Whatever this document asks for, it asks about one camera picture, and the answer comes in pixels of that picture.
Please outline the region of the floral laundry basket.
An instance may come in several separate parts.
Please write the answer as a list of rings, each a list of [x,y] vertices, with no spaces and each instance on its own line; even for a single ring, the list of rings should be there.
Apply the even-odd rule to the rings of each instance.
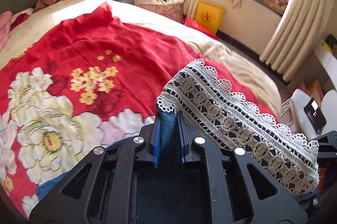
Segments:
[[[185,0],[134,0],[134,4],[145,10],[183,23]]]

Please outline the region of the yellow paper bag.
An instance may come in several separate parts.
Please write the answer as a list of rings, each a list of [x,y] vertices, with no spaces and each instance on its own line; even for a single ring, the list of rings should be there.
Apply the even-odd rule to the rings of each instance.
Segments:
[[[194,20],[204,28],[216,34],[223,19],[224,9],[213,3],[199,1]]]

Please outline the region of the cream curtain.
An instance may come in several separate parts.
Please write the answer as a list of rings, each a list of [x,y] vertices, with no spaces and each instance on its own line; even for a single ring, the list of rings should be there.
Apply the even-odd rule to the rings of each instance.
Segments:
[[[260,61],[290,81],[319,43],[334,0],[289,0]]]

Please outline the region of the beige bed sheet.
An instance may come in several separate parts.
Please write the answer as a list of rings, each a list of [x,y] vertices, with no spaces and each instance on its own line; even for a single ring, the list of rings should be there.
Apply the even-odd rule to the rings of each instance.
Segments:
[[[63,20],[91,13],[104,2],[106,0],[61,0],[34,13],[10,32],[9,39],[1,51],[1,67],[39,41],[45,33]],[[253,92],[259,102],[268,107],[277,119],[280,118],[281,96],[277,85],[249,60],[200,31],[159,14],[113,0],[108,0],[108,4],[111,6],[112,15],[120,18],[122,22],[175,36],[207,59],[224,65],[238,82]]]

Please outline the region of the black tablet device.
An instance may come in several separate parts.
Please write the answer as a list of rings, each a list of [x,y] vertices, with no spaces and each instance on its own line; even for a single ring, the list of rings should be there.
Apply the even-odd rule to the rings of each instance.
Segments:
[[[307,115],[314,131],[320,135],[327,124],[327,121],[314,98],[311,97],[305,105],[304,113]]]

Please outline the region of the red floral blanket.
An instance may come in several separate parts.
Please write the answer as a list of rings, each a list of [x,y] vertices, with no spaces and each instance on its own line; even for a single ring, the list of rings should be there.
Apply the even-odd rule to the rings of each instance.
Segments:
[[[223,43],[171,19],[85,0],[34,13],[1,52],[1,186],[24,217],[37,187],[154,121],[156,97],[202,58],[263,113],[278,117],[276,84]]]

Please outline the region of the pink quilt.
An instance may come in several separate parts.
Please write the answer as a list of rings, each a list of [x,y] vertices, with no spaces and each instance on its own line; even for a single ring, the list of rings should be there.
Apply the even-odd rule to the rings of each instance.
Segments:
[[[9,38],[11,18],[12,13],[10,11],[5,11],[0,15],[0,51],[2,51]]]

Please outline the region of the blue denim pants lace hem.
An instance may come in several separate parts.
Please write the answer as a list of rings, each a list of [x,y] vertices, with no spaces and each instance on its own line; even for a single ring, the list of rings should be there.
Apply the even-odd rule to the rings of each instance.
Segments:
[[[31,157],[27,176],[37,185],[59,178],[94,147],[137,136],[143,126],[154,123],[155,112],[162,120],[157,164],[171,148],[177,114],[182,112],[200,136],[223,149],[244,149],[289,193],[313,192],[319,183],[318,143],[261,113],[245,94],[232,90],[230,80],[218,77],[222,71],[203,59],[179,72],[154,64],[80,67],[72,71],[70,90],[88,109],[74,115],[71,100],[50,94],[55,81],[35,68],[40,89],[37,109],[24,128]]]

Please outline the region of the white chair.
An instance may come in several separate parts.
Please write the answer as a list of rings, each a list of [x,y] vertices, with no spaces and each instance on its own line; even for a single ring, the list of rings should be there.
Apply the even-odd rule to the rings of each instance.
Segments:
[[[309,103],[310,96],[303,90],[296,89],[292,96],[283,103],[283,106],[289,106],[296,133],[303,133],[308,140],[312,140],[319,135],[325,135],[330,131],[336,131],[336,90],[328,91],[320,104],[319,109],[326,119],[322,133],[317,133],[304,112],[304,107]]]

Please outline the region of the red paper bag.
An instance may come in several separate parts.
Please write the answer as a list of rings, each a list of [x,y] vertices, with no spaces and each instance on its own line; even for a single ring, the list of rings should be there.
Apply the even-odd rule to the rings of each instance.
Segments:
[[[188,16],[185,16],[183,18],[183,24],[189,28],[192,28],[192,29],[195,29],[195,30],[198,30],[202,33],[204,33],[205,35],[215,39],[215,40],[218,40],[218,37],[213,33],[211,32],[209,29],[203,27],[202,25],[198,24],[197,22],[195,22],[195,20],[189,18]]]

